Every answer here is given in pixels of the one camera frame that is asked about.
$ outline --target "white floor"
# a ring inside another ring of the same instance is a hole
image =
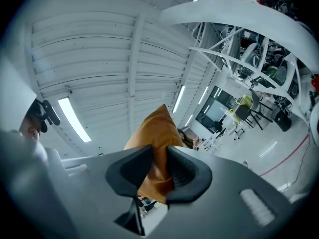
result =
[[[257,125],[254,128],[241,125],[245,132],[240,139],[234,140],[234,135],[229,136],[226,132],[220,140],[220,149],[212,151],[212,154],[240,163],[247,161],[252,171],[288,198],[309,191],[319,169],[319,148],[311,137],[307,137],[307,125],[296,116],[291,116],[291,119],[292,126],[286,132],[282,132],[276,123],[268,123],[264,119],[261,120],[262,127],[265,127],[263,131]],[[310,147],[306,152],[309,138]]]

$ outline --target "chair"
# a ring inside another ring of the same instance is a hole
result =
[[[252,99],[253,99],[253,104],[252,104],[252,107],[249,108],[248,105],[240,105],[236,111],[235,111],[235,114],[237,117],[239,117],[241,120],[244,120],[246,121],[248,116],[251,116],[255,122],[257,123],[257,125],[259,126],[259,128],[261,130],[263,130],[263,128],[260,126],[260,124],[258,123],[258,121],[256,120],[255,116],[252,114],[252,112],[254,112],[255,114],[265,118],[266,120],[268,120],[269,122],[273,122],[272,120],[270,120],[269,118],[267,118],[266,116],[264,116],[260,110],[261,110],[261,105],[268,108],[269,110],[273,110],[271,109],[270,107],[268,107],[267,105],[263,104],[260,102],[260,99],[259,97],[257,96],[257,94],[252,91]]]

